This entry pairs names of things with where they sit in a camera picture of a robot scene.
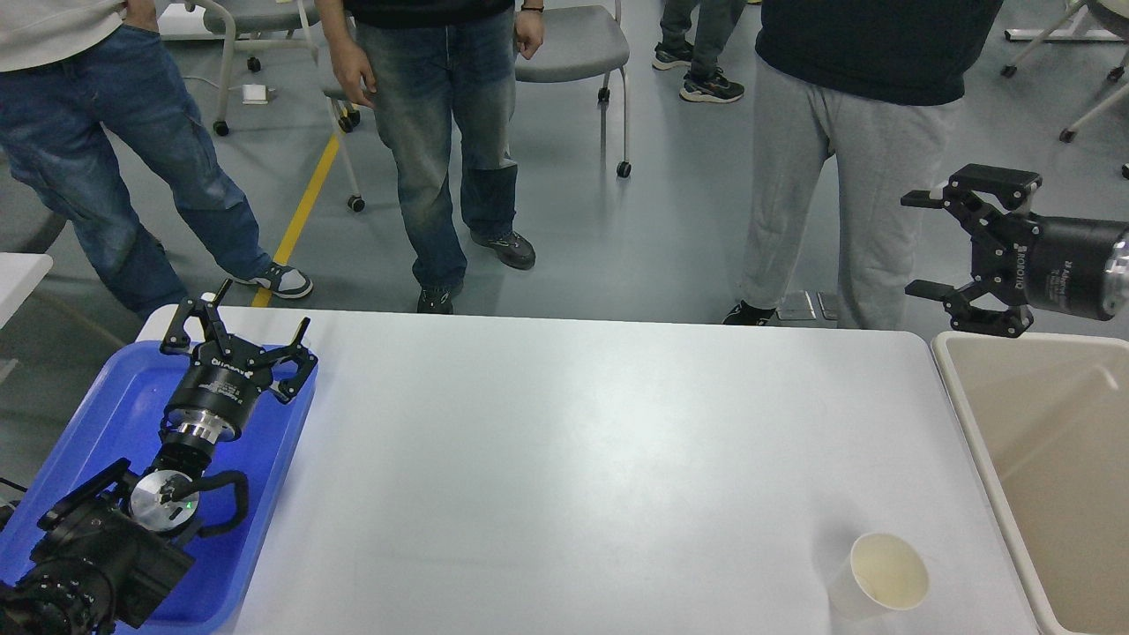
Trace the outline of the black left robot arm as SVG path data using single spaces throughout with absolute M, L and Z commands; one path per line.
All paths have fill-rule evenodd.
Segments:
M 5 634 L 208 634 L 250 583 L 318 358 L 226 329 L 224 290 L 110 358 L 3 530 Z

